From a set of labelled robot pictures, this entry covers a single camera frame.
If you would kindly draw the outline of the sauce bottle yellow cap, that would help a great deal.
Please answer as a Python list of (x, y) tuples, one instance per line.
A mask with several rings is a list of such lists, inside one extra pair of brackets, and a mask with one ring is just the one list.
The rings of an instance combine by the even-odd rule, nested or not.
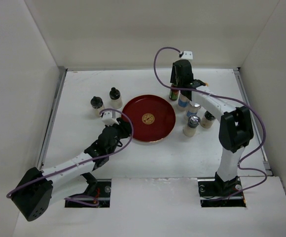
[(176, 101), (178, 100), (179, 98), (179, 90), (177, 89), (174, 89), (174, 88), (177, 88), (177, 85), (172, 83), (171, 84), (171, 89), (170, 89), (170, 93), (169, 93), (169, 99), (171, 101)]

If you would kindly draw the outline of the blue label jar silver lid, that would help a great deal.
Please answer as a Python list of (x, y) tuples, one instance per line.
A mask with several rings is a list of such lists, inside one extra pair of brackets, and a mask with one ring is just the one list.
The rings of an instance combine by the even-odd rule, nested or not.
[(184, 96), (181, 91), (178, 98), (178, 109), (180, 111), (185, 111), (188, 104), (189, 104), (189, 99), (186, 96)]

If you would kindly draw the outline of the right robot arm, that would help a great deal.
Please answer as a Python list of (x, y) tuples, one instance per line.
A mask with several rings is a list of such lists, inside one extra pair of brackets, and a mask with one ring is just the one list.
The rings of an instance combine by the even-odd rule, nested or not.
[(218, 138), (222, 156), (214, 181), (199, 183), (199, 190), (208, 185), (205, 197), (230, 195), (238, 179), (238, 163), (245, 147), (253, 138), (250, 110), (246, 106), (234, 107), (213, 94), (206, 84), (194, 79), (191, 63), (178, 60), (173, 63), (170, 83), (175, 84), (190, 101), (200, 104), (219, 122)]

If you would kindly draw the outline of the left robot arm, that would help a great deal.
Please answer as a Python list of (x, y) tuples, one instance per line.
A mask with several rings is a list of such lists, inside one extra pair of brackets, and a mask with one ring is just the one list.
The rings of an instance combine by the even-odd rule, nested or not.
[(60, 164), (26, 171), (14, 190), (7, 194), (28, 222), (39, 218), (47, 208), (64, 199), (83, 205), (81, 198), (92, 196), (97, 179), (92, 172), (120, 152), (123, 139), (131, 140), (133, 125), (127, 117), (110, 119), (98, 139), (76, 157)]

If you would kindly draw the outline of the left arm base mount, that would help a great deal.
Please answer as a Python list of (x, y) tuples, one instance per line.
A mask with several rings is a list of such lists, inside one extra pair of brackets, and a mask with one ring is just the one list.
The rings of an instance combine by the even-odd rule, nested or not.
[(111, 179), (96, 179), (91, 173), (79, 176), (83, 184), (87, 183), (84, 192), (74, 194), (70, 198), (79, 202), (66, 200), (65, 208), (109, 208), (111, 196)]

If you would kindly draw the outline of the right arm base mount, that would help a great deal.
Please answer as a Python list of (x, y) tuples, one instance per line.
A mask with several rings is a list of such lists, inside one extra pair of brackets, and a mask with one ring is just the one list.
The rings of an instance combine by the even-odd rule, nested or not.
[(222, 181), (217, 174), (214, 178), (198, 179), (201, 207), (246, 207), (240, 178)]

